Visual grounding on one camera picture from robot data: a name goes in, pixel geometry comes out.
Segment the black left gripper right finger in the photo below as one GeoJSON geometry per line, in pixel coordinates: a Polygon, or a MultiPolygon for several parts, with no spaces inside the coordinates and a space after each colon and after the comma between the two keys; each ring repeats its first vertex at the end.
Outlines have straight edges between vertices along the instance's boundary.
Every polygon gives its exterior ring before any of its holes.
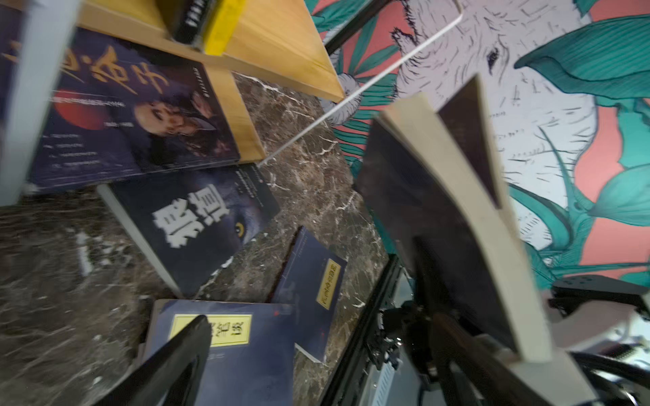
{"type": "Polygon", "coordinates": [[[476,405],[475,390],[492,405],[548,404],[451,316],[434,313],[428,324],[429,345],[446,404],[476,405]]]}

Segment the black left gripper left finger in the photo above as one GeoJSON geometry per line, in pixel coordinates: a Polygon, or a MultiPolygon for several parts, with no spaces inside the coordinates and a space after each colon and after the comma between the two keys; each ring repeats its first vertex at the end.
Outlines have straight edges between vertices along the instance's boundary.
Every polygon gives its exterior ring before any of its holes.
{"type": "Polygon", "coordinates": [[[193,405],[208,361],[212,330],[195,317],[97,405],[193,405]]]}

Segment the purple portrait cover book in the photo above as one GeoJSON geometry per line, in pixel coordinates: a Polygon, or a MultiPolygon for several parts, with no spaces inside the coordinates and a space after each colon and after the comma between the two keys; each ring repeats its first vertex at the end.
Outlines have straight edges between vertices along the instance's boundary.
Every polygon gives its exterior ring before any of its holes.
{"type": "Polygon", "coordinates": [[[409,268],[420,252],[452,314],[527,362],[554,351],[502,178],[479,76],[440,109],[402,98],[372,121],[355,188],[409,268]]]}

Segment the yellow cartoon cover book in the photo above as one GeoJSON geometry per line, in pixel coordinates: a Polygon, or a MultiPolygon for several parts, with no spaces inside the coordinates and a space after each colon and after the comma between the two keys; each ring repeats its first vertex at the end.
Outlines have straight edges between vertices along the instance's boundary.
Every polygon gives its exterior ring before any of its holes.
{"type": "Polygon", "coordinates": [[[214,3],[201,38],[204,54],[221,56],[225,52],[246,4],[246,0],[219,0],[214,3]]]}

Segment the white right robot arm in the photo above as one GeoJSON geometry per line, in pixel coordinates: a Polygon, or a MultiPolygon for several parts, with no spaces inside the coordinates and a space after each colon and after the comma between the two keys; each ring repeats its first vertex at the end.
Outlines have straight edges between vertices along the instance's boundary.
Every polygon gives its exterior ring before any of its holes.
{"type": "Polygon", "coordinates": [[[602,405],[649,404],[649,288],[601,275],[556,280],[543,292],[558,347],[602,405]]]}

